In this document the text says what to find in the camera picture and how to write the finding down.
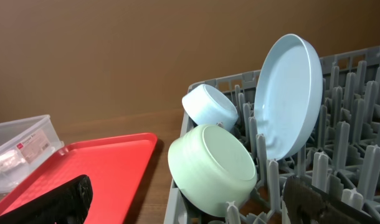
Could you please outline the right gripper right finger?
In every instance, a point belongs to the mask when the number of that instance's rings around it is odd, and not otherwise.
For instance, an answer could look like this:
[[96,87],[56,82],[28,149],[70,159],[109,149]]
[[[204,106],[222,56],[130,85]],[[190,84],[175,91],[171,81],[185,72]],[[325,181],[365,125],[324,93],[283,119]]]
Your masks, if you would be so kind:
[[291,224],[379,224],[380,221],[312,186],[304,177],[287,178],[282,216]]

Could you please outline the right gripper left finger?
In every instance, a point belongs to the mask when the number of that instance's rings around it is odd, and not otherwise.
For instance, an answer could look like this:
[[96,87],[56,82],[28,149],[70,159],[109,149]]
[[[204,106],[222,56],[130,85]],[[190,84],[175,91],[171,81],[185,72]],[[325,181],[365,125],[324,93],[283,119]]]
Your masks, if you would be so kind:
[[0,224],[84,223],[93,199],[89,176],[80,175],[0,216]]

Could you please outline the white tissue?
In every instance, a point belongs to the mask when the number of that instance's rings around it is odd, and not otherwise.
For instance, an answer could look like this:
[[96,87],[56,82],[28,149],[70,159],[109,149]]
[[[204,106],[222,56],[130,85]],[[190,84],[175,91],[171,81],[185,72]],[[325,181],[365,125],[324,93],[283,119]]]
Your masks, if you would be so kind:
[[26,160],[15,150],[0,154],[0,175],[25,163]]

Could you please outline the mint green bowl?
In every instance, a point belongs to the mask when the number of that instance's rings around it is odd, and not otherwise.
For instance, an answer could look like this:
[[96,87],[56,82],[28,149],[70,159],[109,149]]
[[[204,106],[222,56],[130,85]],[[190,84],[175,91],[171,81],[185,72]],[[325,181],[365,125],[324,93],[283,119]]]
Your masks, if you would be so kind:
[[257,171],[243,144],[225,129],[203,124],[172,142],[168,164],[181,193],[202,212],[226,215],[227,204],[244,204]]

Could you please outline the light blue plate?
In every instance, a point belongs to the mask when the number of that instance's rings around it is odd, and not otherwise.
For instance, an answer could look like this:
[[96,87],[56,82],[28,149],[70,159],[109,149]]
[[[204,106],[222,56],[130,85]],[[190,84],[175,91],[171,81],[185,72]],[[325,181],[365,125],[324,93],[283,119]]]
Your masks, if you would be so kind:
[[279,38],[260,71],[254,103],[257,132],[267,158],[296,154],[310,137],[320,112],[323,74],[313,46],[295,34]]

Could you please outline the light blue bowl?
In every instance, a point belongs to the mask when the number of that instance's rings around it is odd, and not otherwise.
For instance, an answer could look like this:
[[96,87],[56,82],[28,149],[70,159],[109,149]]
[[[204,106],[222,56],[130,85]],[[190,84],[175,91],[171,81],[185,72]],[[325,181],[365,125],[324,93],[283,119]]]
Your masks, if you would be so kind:
[[233,102],[217,88],[200,84],[182,98],[182,106],[197,124],[221,124],[231,131],[239,114]]

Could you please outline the grey dishwasher rack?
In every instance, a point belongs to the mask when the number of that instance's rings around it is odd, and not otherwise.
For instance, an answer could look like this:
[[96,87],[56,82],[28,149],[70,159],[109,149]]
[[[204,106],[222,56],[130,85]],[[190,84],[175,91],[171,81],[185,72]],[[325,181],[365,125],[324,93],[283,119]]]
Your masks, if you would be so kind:
[[[276,163],[275,185],[284,188],[291,175],[347,203],[380,222],[380,46],[322,57],[323,101],[315,127],[300,152]],[[251,98],[258,71],[208,80],[240,108],[234,134],[251,150],[259,180],[243,215],[233,209],[227,218],[209,216],[191,205],[172,185],[166,223],[288,223],[281,195],[271,195],[269,164],[257,135]]]

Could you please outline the red serving tray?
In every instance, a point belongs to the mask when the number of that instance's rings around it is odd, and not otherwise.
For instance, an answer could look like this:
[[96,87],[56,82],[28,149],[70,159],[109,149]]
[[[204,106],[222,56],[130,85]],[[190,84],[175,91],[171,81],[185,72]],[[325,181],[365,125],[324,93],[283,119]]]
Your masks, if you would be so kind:
[[123,223],[157,142],[141,133],[65,146],[0,201],[0,216],[87,175],[93,199],[84,223]]

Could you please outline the clear plastic bin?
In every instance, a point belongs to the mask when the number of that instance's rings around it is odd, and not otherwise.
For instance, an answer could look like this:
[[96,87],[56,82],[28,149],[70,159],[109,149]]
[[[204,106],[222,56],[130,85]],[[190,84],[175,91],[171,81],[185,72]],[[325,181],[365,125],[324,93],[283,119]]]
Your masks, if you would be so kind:
[[0,123],[0,154],[15,150],[26,160],[0,175],[0,194],[12,191],[63,146],[48,114]]

